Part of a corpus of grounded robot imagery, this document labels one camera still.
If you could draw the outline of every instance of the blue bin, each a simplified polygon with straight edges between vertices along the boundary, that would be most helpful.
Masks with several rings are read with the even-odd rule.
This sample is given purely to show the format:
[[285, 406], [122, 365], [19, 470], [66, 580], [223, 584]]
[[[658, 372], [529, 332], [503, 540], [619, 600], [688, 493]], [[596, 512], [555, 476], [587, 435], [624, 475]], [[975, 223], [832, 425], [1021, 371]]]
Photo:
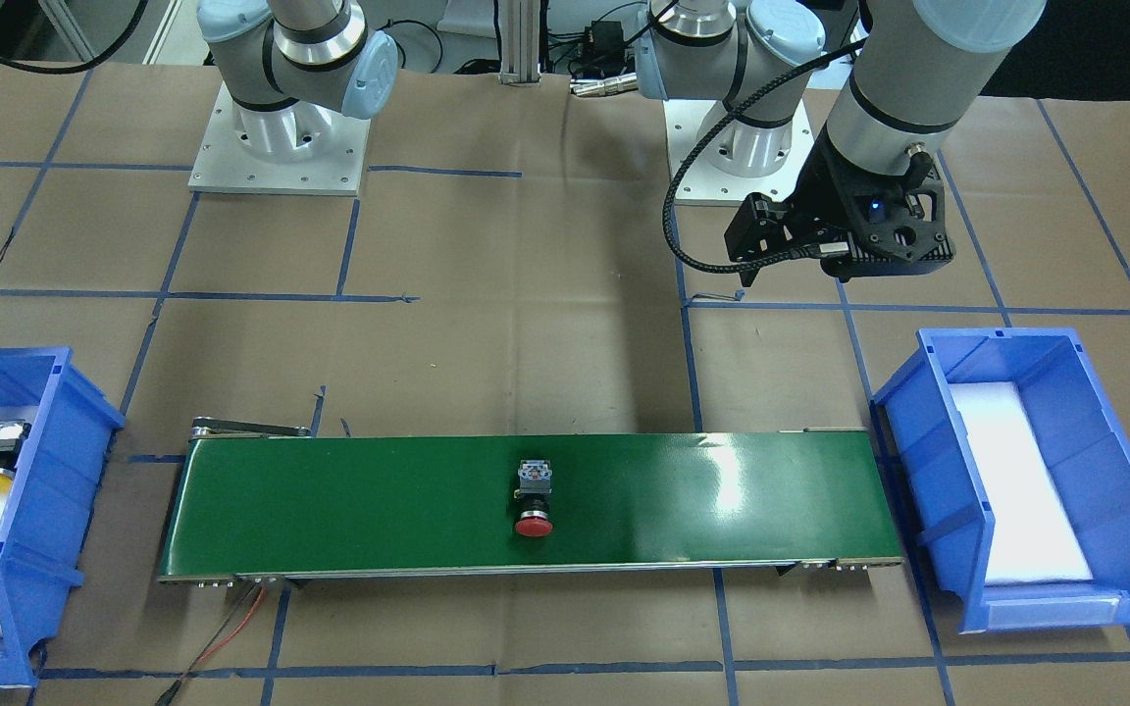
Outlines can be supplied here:
[[[959, 630], [1130, 625], [1130, 443], [1071, 330], [922, 330], [875, 394]], [[985, 584], [994, 511], [949, 385], [1012, 383], [1089, 581]]]
[[0, 420], [33, 425], [0, 495], [0, 688], [37, 683], [31, 652], [54, 637], [107, 443], [123, 417], [71, 365], [71, 349], [0, 349]]

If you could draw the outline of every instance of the red button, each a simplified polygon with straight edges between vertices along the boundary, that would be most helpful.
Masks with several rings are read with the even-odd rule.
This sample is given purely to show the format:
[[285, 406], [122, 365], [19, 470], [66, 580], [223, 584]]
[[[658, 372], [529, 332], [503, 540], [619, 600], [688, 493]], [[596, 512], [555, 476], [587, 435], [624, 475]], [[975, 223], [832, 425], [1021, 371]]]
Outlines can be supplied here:
[[553, 524], [542, 517], [527, 517], [518, 520], [512, 529], [515, 529], [521, 537], [546, 537], [548, 532], [553, 531]]

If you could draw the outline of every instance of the conveyor belt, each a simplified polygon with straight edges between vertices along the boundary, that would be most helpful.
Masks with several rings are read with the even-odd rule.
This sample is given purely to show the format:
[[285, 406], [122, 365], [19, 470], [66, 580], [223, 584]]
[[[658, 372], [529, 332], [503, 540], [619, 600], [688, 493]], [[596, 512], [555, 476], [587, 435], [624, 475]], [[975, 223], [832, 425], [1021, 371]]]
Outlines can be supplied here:
[[[551, 520], [514, 533], [516, 467]], [[901, 561], [866, 433], [200, 438], [159, 579]]]

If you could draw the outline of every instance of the red wire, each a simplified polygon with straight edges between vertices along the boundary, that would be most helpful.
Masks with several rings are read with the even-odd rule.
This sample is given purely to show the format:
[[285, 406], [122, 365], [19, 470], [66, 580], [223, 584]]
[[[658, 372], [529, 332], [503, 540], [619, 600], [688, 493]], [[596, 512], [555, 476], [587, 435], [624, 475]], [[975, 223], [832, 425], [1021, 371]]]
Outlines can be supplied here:
[[247, 622], [251, 621], [251, 616], [255, 616], [255, 610], [257, 608], [260, 607], [260, 603], [264, 602], [264, 593], [266, 593], [264, 587], [261, 585], [260, 593], [257, 594], [255, 596], [255, 603], [251, 604], [250, 611], [247, 611], [246, 616], [242, 618], [242, 622], [238, 622], [238, 627], [234, 628], [234, 631], [232, 631], [232, 634], [225, 635], [225, 639], [219, 640], [219, 643], [214, 644], [214, 646], [207, 650], [207, 652], [200, 654], [200, 656], [198, 656], [198, 660], [194, 660], [194, 666], [201, 665], [203, 660], [207, 660], [212, 654], [220, 652], [220, 648], [225, 647], [226, 644], [229, 644], [229, 640], [238, 636], [240, 631], [242, 631], [242, 629], [247, 626]]

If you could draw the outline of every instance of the white mounting plate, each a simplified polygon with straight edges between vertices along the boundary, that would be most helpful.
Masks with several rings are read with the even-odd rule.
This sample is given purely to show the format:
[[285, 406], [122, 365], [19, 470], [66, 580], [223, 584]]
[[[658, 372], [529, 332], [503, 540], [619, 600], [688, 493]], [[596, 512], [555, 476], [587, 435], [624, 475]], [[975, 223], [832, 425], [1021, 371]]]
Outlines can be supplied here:
[[242, 146], [234, 129], [234, 99], [225, 85], [211, 107], [203, 143], [190, 175], [192, 191], [215, 193], [296, 193], [358, 197], [368, 146], [368, 121], [333, 113], [327, 149], [302, 162], [266, 162]]
[[[666, 101], [666, 139], [671, 177], [687, 152], [695, 147], [695, 136], [714, 103], [718, 101]], [[802, 102], [792, 116], [792, 146], [779, 171], [762, 178], [737, 177], [723, 173], [702, 157], [687, 171], [673, 202], [685, 206], [737, 206], [754, 191], [768, 193], [775, 201], [782, 201], [797, 189], [799, 171], [812, 147], [814, 134], [808, 129], [808, 113]]]

